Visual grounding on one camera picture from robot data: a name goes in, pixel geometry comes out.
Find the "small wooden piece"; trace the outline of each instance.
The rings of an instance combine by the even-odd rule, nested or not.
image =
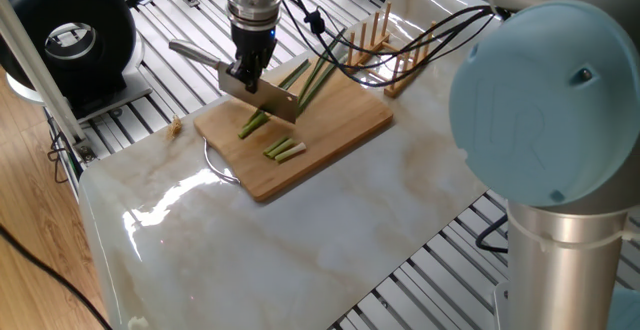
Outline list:
[[[436,26],[437,22],[432,21],[431,22],[431,27]],[[431,41],[431,39],[433,39],[433,32],[430,32],[429,35],[427,35],[427,43],[424,45],[424,55],[422,55],[423,58],[426,58],[427,55],[429,55],[429,41]]]
[[[395,46],[393,46],[393,45],[391,45],[389,43],[383,43],[382,46],[387,48],[388,50],[391,50],[391,51],[395,51],[395,52],[400,51],[400,49],[398,49],[397,47],[395,47]]]
[[[393,68],[393,75],[391,77],[391,80],[395,80],[398,77],[398,68],[400,67],[400,56],[396,57],[396,66]],[[395,88],[396,84],[393,83],[391,84],[389,87],[391,89]]]
[[[380,12],[376,11],[375,16],[373,17],[373,29],[371,30],[371,47],[373,47],[376,43],[376,37],[378,32],[378,18],[380,17]]]
[[[389,78],[387,78],[386,76],[380,75],[377,71],[375,71],[373,69],[364,69],[364,71],[368,72],[369,74],[377,77],[378,79],[380,79],[382,81],[389,81]]]
[[[309,73],[302,75],[289,90],[298,94]],[[271,117],[251,136],[240,140],[238,129],[254,111],[240,100],[229,99],[197,117],[194,123],[256,201],[268,200],[314,169],[325,166],[393,118],[387,105],[339,71],[327,79],[295,125]],[[305,143],[307,151],[278,164],[262,151],[285,135]]]
[[[404,74],[406,71],[408,71],[408,61],[409,60],[409,53],[405,54],[404,57],[404,66],[402,67],[402,73]],[[400,93],[402,92],[402,90],[404,90],[412,81],[413,79],[415,79],[415,77],[418,76],[418,71],[414,71],[411,75],[407,76],[406,78],[392,84],[391,86],[387,86],[386,88],[384,88],[384,94],[390,98],[396,98],[398,97],[398,95],[400,95]]]
[[[418,62],[420,61],[420,51],[421,51],[420,44],[422,44],[422,40],[418,41],[418,43],[417,43],[418,47],[416,48],[415,52],[413,53],[413,66],[414,67],[417,66]]]
[[[349,40],[349,43],[351,45],[353,45],[356,41],[356,33],[355,32],[351,32],[351,39]],[[351,62],[353,61],[353,47],[349,46],[349,55],[347,57],[347,65],[351,65]]]
[[[364,44],[365,44],[365,38],[367,37],[367,23],[362,23],[362,31],[360,32],[360,48],[364,49]],[[358,59],[362,59],[362,57],[365,55],[366,53],[363,53],[362,51],[358,52]]]
[[[387,11],[384,13],[384,21],[382,22],[382,36],[387,35],[387,24],[389,24],[389,14],[391,13],[391,3],[387,3]]]

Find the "ur logo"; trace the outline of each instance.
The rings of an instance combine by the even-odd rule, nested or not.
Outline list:
[[[476,88],[474,149],[528,171],[544,171],[536,144],[544,133],[541,109],[512,87],[481,81]]]

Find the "wooden peg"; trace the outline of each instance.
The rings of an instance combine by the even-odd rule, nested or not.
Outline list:
[[[416,65],[418,65],[418,62],[420,62],[420,45],[422,44],[422,39],[420,39],[417,43],[416,43],[416,51],[413,54],[413,66],[412,67],[416,67]]]
[[[373,29],[371,30],[371,47],[376,43],[376,32],[378,32],[378,18],[380,18],[380,12],[376,11],[376,15],[373,17]]]
[[[432,21],[431,22],[431,27],[436,26],[437,22]],[[433,39],[433,32],[430,32],[429,35],[427,35],[427,43],[424,45],[424,55],[422,55],[422,58],[426,58],[427,55],[429,55],[429,41],[431,41],[431,39]]]
[[[364,49],[364,38],[367,36],[367,23],[362,23],[362,32],[360,33],[360,48]],[[365,55],[364,52],[360,51],[360,57],[362,58]]]
[[[382,81],[389,81],[389,79],[386,76],[380,75],[377,71],[375,71],[373,69],[364,69],[364,71],[368,72],[369,74],[377,77],[378,79],[380,79]]]
[[[349,40],[349,43],[351,45],[353,45],[356,41],[356,33],[355,32],[351,32],[351,40]],[[353,60],[353,47],[349,46],[349,57],[347,58],[347,65],[352,65],[351,61]]]
[[[396,57],[396,66],[393,68],[393,75],[391,76],[391,80],[395,80],[398,77],[398,69],[400,68],[400,56]],[[391,89],[395,88],[396,84],[391,84]]]
[[[382,36],[387,35],[387,24],[389,23],[389,13],[391,13],[391,3],[387,3],[387,11],[384,13],[384,21],[382,22]]]
[[[402,64],[402,75],[404,75],[404,73],[407,72],[407,69],[409,68],[409,55],[410,53],[405,53],[404,54],[404,63]]]
[[[397,47],[389,44],[388,42],[383,42],[382,43],[382,47],[384,47],[384,48],[386,48],[388,50],[394,51],[394,52],[400,52],[400,49],[398,49]]]

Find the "cut green onion piece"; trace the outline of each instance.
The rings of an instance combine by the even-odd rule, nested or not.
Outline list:
[[[247,123],[246,123],[246,124],[244,124],[244,126],[243,126],[243,127],[247,127],[247,126],[249,126],[249,124],[251,124],[251,122],[252,122],[253,120],[255,120],[255,119],[258,117],[258,115],[260,115],[261,113],[264,113],[264,111],[262,111],[262,110],[260,110],[260,109],[256,110],[256,112],[254,112],[254,113],[253,113],[253,115],[251,115],[251,117],[249,118],[249,121],[247,121]]]
[[[283,151],[285,151],[288,148],[292,147],[293,145],[295,145],[295,142],[293,141],[293,139],[285,140],[282,144],[278,145],[278,147],[276,147],[275,149],[271,150],[267,154],[267,157],[269,159],[273,159],[276,156],[280,155],[280,153],[282,153]]]
[[[307,81],[304,82],[304,85],[302,86],[302,89],[300,90],[300,95],[298,95],[298,104],[302,103],[302,99],[306,95],[307,90],[309,90],[309,86],[311,86],[311,82],[313,81],[313,79],[315,79],[316,75],[318,75],[318,72],[322,68],[322,65],[324,65],[324,63],[326,62],[326,60],[324,58],[329,56],[329,51],[333,51],[333,49],[336,47],[336,45],[338,45],[338,41],[342,37],[342,35],[344,34],[345,31],[347,31],[346,28],[342,29],[342,31],[340,31],[340,33],[338,33],[338,35],[333,39],[331,44],[329,44],[328,49],[327,49],[328,51],[325,50],[322,53],[322,57],[318,58],[318,61],[316,62],[316,66],[313,68],[313,71],[311,72],[311,75],[309,75],[309,77],[307,78]]]
[[[276,156],[276,161],[278,163],[283,163],[283,162],[291,159],[292,157],[303,153],[305,150],[307,150],[307,146],[304,143],[300,143],[300,144],[294,146],[293,148],[283,152],[282,154]]]
[[[258,114],[258,116],[256,116],[255,119],[251,120],[249,125],[242,128],[242,131],[240,132],[240,134],[238,134],[238,137],[240,139],[246,138],[252,132],[256,131],[257,128],[264,125],[267,121],[269,121],[269,117],[267,116],[267,114],[265,113]]]
[[[274,142],[273,144],[271,144],[271,146],[269,146],[268,148],[264,149],[264,151],[262,153],[265,154],[265,155],[269,155],[270,152],[275,150],[278,146],[282,145],[282,143],[287,141],[287,140],[289,140],[288,136],[282,137],[280,140]]]
[[[346,59],[343,57],[342,59],[340,59],[340,63],[343,63],[345,60]],[[307,95],[306,98],[302,99],[302,102],[299,102],[300,105],[298,106],[297,116],[300,116],[307,109],[307,106],[309,106],[313,98],[318,94],[318,92],[320,92],[320,89],[322,89],[325,81],[335,69],[336,66],[333,64],[329,64],[327,68],[324,69],[324,72],[320,75],[318,81],[316,81],[316,83],[311,87],[311,90],[309,90],[309,95]]]

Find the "light blue joint cap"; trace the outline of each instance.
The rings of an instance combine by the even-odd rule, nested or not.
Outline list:
[[[557,0],[476,45],[451,88],[467,165],[498,194],[535,207],[594,192],[640,133],[638,52],[602,10]]]

